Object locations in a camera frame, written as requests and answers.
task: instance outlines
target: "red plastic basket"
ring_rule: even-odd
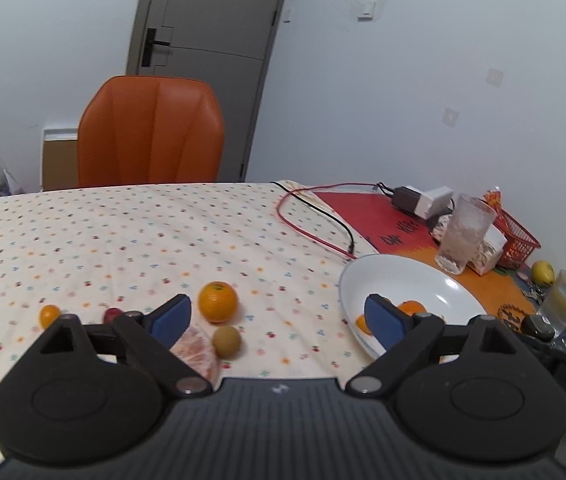
[[[503,256],[497,265],[508,269],[518,269],[528,259],[534,249],[540,249],[541,244],[511,215],[501,211],[494,221],[507,240],[503,247]]]

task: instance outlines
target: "red cable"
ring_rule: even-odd
[[[308,238],[314,240],[317,243],[323,244],[326,247],[329,247],[330,249],[337,251],[338,253],[343,254],[344,256],[347,256],[348,258],[351,258],[352,260],[356,260],[357,257],[354,254],[348,253],[348,251],[344,251],[342,248],[337,247],[336,245],[332,245],[330,244],[330,242],[327,242],[325,240],[322,240],[321,238],[314,236],[311,233],[308,233],[307,231],[304,231],[303,229],[301,229],[300,227],[298,227],[297,225],[292,224],[292,222],[290,222],[289,220],[287,220],[283,214],[281,213],[281,206],[283,205],[283,203],[285,202],[285,200],[287,200],[287,197],[289,197],[290,195],[296,193],[297,191],[312,191],[314,189],[330,189],[332,187],[340,187],[340,186],[376,186],[377,184],[369,184],[367,182],[342,182],[340,184],[329,184],[326,186],[312,186],[312,187],[298,187],[296,189],[291,189],[290,191],[288,191],[287,193],[285,193],[285,195],[283,195],[281,197],[281,200],[279,200],[279,203],[277,204],[277,208],[276,208],[276,212],[277,215],[279,215],[279,218],[288,225],[288,227],[291,227],[292,229],[294,229],[294,231],[297,231],[305,236],[307,236]]]

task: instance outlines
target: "blue object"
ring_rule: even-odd
[[[385,350],[390,350],[395,344],[405,337],[408,329],[405,326],[406,314],[383,300],[378,294],[371,294],[365,300],[364,316],[365,324],[374,337],[381,343]]]
[[[168,350],[188,329],[192,303],[185,294],[174,296],[143,317],[143,327]]]

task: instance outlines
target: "white bowl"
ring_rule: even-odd
[[[365,351],[374,358],[385,353],[381,343],[356,326],[365,299],[380,294],[398,306],[415,300],[448,324],[466,324],[485,314],[476,298],[444,272],[394,254],[369,254],[351,261],[339,279],[339,302],[345,319]]]

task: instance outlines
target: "drinking glass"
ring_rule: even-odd
[[[434,261],[450,274],[461,274],[495,218],[494,209],[479,198],[459,195]]]
[[[559,335],[566,329],[566,270],[561,270],[538,310]]]

